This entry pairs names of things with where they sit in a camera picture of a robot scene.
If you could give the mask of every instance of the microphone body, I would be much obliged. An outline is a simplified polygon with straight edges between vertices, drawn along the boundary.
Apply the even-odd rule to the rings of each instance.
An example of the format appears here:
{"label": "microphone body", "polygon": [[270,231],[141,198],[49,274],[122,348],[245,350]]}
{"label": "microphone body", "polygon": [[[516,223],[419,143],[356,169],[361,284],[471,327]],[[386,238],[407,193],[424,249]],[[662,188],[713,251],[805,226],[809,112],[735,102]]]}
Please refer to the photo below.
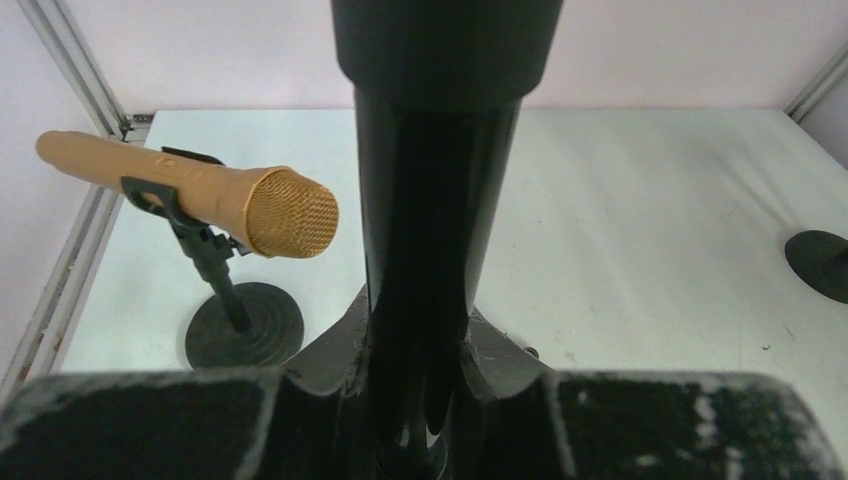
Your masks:
{"label": "microphone body", "polygon": [[266,257],[318,255],[338,225],[333,194],[288,167],[228,168],[81,132],[47,132],[36,150],[59,171],[119,192],[122,177],[171,186],[188,216]]}

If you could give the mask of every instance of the round black base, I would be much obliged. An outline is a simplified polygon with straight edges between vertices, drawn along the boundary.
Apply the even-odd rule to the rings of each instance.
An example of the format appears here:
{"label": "round black base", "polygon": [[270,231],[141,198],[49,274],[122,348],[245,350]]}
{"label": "round black base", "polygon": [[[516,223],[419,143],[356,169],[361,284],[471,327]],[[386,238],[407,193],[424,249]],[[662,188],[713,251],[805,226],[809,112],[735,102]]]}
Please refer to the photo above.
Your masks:
{"label": "round black base", "polygon": [[267,283],[240,283],[235,289],[250,330],[236,332],[213,296],[194,314],[186,333],[193,368],[280,365],[300,350],[303,315],[291,295]]}
{"label": "round black base", "polygon": [[848,240],[828,232],[809,230],[786,242],[784,252],[792,270],[822,295],[848,303],[848,268],[834,258],[848,250]]}

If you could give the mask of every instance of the table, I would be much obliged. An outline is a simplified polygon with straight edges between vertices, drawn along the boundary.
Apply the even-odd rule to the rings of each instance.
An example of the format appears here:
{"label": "table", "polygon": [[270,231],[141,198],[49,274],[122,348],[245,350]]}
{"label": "table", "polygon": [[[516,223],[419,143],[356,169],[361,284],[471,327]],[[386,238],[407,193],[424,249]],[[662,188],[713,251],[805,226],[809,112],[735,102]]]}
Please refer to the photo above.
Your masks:
{"label": "table", "polygon": [[[364,282],[351,111],[159,112],[147,146],[327,185],[338,235],[309,260],[230,261],[287,290],[305,343]],[[848,305],[807,287],[784,242],[848,237],[848,172],[782,112],[526,110],[477,306],[558,369],[754,371],[791,383],[848,458]],[[186,369],[210,290],[167,224],[124,205],[62,371]]]}

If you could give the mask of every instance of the white tabletop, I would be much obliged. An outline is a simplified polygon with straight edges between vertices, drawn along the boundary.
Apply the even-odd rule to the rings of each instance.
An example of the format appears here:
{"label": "white tabletop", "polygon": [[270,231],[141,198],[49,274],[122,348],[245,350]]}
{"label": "white tabletop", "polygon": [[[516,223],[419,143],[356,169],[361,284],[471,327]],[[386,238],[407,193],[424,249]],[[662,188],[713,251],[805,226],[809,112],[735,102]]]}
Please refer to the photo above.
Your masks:
{"label": "white tabletop", "polygon": [[[305,342],[364,274],[351,111],[160,112],[147,140],[327,185],[338,235],[309,260],[230,261],[292,294]],[[477,306],[559,369],[755,371],[790,382],[848,459],[848,305],[807,287],[783,244],[848,237],[848,172],[776,111],[521,114]],[[186,369],[211,294],[164,220],[124,205],[63,371]]]}

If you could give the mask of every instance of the mesh microphone head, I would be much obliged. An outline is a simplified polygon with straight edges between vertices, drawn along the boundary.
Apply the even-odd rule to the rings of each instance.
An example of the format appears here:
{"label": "mesh microphone head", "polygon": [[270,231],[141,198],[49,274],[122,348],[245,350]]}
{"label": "mesh microphone head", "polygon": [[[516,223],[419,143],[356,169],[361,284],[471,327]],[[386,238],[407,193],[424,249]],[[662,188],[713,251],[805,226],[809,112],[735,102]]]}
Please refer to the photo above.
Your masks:
{"label": "mesh microphone head", "polygon": [[330,245],[339,223],[333,194],[289,168],[262,178],[245,210],[247,240],[268,257],[314,257]]}

